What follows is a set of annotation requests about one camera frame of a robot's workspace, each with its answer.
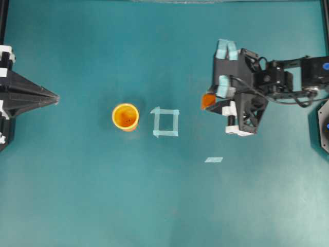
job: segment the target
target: black cable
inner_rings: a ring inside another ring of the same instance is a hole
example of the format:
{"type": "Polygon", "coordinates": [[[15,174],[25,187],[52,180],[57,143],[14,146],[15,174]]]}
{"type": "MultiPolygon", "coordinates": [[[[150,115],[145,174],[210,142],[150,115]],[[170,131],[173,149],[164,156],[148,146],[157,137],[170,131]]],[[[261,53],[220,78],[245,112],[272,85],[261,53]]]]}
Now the black cable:
{"type": "Polygon", "coordinates": [[[236,80],[238,82],[240,82],[241,84],[243,84],[244,86],[248,87],[249,89],[251,89],[252,91],[254,91],[256,94],[262,96],[263,98],[267,99],[268,101],[277,103],[277,104],[283,104],[283,105],[294,105],[294,104],[298,104],[299,106],[305,108],[310,106],[314,101],[325,101],[325,100],[329,100],[329,98],[322,98],[322,99],[311,99],[311,100],[307,100],[307,101],[300,101],[297,97],[294,98],[295,102],[281,102],[281,101],[277,101],[276,99],[272,99],[271,97],[265,96],[263,93],[259,92],[258,90],[254,89],[253,87],[251,87],[250,85],[248,85],[244,80],[235,77],[235,76],[231,76],[231,78],[233,80],[236,80]]]}
{"type": "Polygon", "coordinates": [[[265,60],[265,66],[267,65],[267,59],[266,58],[264,58],[264,57],[260,57],[260,58],[258,58],[258,60],[257,60],[257,62],[258,62],[258,65],[261,67],[261,64],[260,64],[260,62],[261,62],[261,60],[262,59],[264,59],[265,60]]]}

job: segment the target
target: plastic cup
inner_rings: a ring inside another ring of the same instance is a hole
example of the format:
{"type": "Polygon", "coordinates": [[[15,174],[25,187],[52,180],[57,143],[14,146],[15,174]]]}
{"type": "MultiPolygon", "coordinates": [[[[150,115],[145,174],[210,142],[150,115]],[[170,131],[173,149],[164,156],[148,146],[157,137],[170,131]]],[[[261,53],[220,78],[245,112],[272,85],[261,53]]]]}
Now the plastic cup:
{"type": "Polygon", "coordinates": [[[116,127],[123,131],[136,129],[139,120],[139,113],[135,106],[129,103],[119,104],[112,111],[112,121],[116,127]]]}

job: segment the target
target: teal table surface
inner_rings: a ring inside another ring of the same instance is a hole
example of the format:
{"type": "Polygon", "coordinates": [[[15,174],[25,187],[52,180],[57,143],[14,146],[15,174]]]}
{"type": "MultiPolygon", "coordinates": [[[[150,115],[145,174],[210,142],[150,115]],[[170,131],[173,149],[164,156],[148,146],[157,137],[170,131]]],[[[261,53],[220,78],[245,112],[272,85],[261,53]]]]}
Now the teal table surface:
{"type": "Polygon", "coordinates": [[[269,60],[326,55],[318,1],[12,0],[13,70],[61,100],[19,116],[0,153],[0,246],[328,246],[317,105],[270,103],[257,135],[225,134],[200,109],[219,38],[269,60]],[[122,102],[134,132],[112,123],[122,102]],[[179,137],[153,136],[157,106],[180,110],[179,137]]]}

